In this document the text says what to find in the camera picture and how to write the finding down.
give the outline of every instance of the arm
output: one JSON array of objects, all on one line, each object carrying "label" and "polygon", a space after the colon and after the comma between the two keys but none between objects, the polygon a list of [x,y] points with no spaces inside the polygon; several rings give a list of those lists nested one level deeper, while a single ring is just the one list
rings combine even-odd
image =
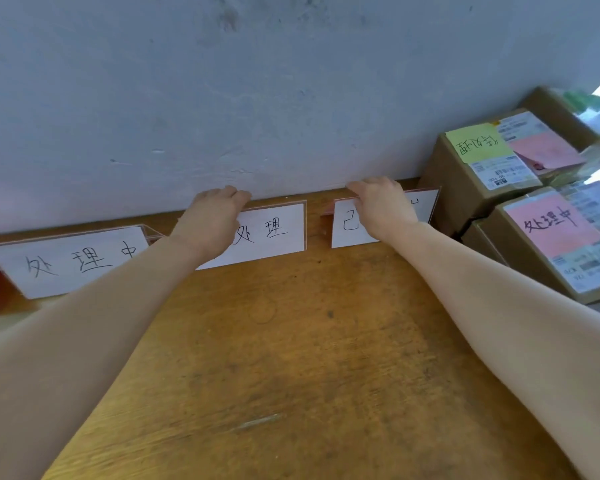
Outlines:
[{"label": "arm", "polygon": [[398,183],[349,188],[368,233],[420,272],[480,359],[600,480],[600,314],[418,223]]},{"label": "arm", "polygon": [[0,480],[44,474],[171,291],[231,245],[250,197],[197,195],[171,236],[0,335]]}]

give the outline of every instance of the yellow sticky note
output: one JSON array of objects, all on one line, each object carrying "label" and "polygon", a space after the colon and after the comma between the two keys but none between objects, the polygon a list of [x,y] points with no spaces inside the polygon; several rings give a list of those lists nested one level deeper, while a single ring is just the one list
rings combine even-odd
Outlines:
[{"label": "yellow sticky note", "polygon": [[514,151],[490,123],[467,126],[445,133],[454,150],[464,163],[475,163],[487,158],[508,157]]}]

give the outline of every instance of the finger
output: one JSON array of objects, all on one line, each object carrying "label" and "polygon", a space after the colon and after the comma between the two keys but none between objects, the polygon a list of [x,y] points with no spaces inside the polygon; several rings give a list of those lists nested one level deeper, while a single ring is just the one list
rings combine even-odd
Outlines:
[{"label": "finger", "polygon": [[349,182],[347,188],[356,195],[362,195],[367,189],[367,184],[364,182]]},{"label": "finger", "polygon": [[244,205],[251,200],[251,192],[247,192],[245,190],[238,190],[232,196],[233,201],[235,202],[235,207],[238,211],[241,211]]},{"label": "finger", "polygon": [[199,200],[202,200],[202,199],[204,199],[204,197],[206,197],[206,196],[207,196],[207,194],[208,194],[208,190],[205,190],[204,192],[200,192],[199,194],[197,194],[197,195],[196,195],[196,196],[193,198],[193,201],[194,201],[194,202],[197,202],[197,201],[199,201]]},{"label": "finger", "polygon": [[227,185],[224,189],[218,192],[218,195],[222,197],[233,197],[234,193],[236,192],[238,192],[238,189],[236,189],[233,185]]}]

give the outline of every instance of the wooden table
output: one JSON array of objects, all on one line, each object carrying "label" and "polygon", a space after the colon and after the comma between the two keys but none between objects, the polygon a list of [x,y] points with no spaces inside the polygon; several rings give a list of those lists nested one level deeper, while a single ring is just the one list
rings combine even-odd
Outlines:
[{"label": "wooden table", "polygon": [[46,480],[576,479],[407,262],[330,249],[346,195],[297,197],[306,252],[184,281]]}]

